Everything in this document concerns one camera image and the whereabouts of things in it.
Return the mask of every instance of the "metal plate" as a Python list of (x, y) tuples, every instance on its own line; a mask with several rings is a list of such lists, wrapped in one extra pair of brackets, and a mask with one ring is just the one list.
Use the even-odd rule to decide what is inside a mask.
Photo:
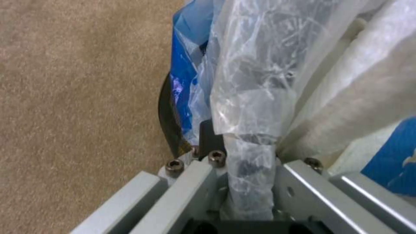
[(416, 233), (416, 208), (371, 179), (354, 173), (330, 181), (398, 233)]
[(71, 233), (128, 233), (167, 188), (165, 180), (140, 172)]
[(302, 161), (277, 167), (274, 194), (277, 209), (321, 220), (334, 233), (394, 233)]
[(205, 219), (216, 180), (210, 165), (193, 161), (131, 233), (179, 233), (189, 219)]

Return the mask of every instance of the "screw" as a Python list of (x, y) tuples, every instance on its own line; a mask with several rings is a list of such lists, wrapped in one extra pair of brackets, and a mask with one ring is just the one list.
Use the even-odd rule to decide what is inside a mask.
[(319, 160), (315, 158), (305, 158), (303, 162), (310, 166), (314, 171), (318, 172), (319, 174), (322, 174), (324, 166), (322, 166), (322, 163)]
[(220, 150), (213, 150), (208, 154), (208, 161), (214, 168), (225, 166), (225, 158), (227, 156)]
[(165, 171), (166, 175), (177, 178), (180, 176), (180, 174), (183, 172), (184, 164), (183, 161), (180, 159), (174, 159), (166, 163), (165, 165)]
[(192, 151), (192, 158), (198, 159), (199, 158), (199, 147), (197, 145), (193, 145), (191, 148)]

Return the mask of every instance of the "beige carpet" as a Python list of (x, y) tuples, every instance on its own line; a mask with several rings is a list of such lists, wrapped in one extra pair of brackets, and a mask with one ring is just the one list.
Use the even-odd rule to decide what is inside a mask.
[(0, 1), (0, 233), (69, 232), (171, 157), (157, 99), (182, 4)]

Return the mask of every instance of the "bolt head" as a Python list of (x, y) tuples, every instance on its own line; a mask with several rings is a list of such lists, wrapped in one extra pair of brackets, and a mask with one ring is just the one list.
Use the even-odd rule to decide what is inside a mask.
[(185, 168), (185, 165), (183, 164), (182, 160), (180, 159), (171, 160), (167, 162), (165, 165), (166, 175), (172, 178), (177, 178), (183, 172), (184, 168)]
[(315, 158), (306, 158), (304, 160), (304, 163), (306, 163), (308, 166), (310, 166), (314, 171), (318, 172), (319, 174), (322, 174), (322, 171), (324, 169), (324, 166), (322, 163), (315, 159)]
[(227, 156), (221, 150), (213, 150), (208, 154), (208, 162), (214, 168), (220, 168), (225, 166), (225, 160)]

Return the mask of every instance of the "hole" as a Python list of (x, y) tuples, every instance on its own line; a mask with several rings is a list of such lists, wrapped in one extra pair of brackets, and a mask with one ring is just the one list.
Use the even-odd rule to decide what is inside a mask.
[(194, 234), (217, 234), (218, 230), (217, 228), (207, 222), (203, 222), (200, 225), (198, 225), (198, 227), (196, 228), (196, 230), (194, 231)]
[(294, 197), (295, 196), (295, 192), (293, 191), (292, 187), (287, 187), (287, 194), (290, 197)]
[(313, 232), (311, 232), (311, 230), (309, 230), (309, 228), (307, 228), (303, 224), (292, 224), (289, 227), (289, 234), (298, 234), (298, 233), (313, 234)]
[(212, 156), (213, 157), (215, 157), (215, 158), (219, 158), (219, 157), (221, 157), (223, 154), (221, 154), (220, 152), (213, 152), (212, 153)]
[(169, 163), (169, 166), (171, 166), (171, 167), (174, 167), (174, 166), (179, 166), (180, 165), (180, 163), (178, 162), (178, 161), (171, 161), (170, 163)]

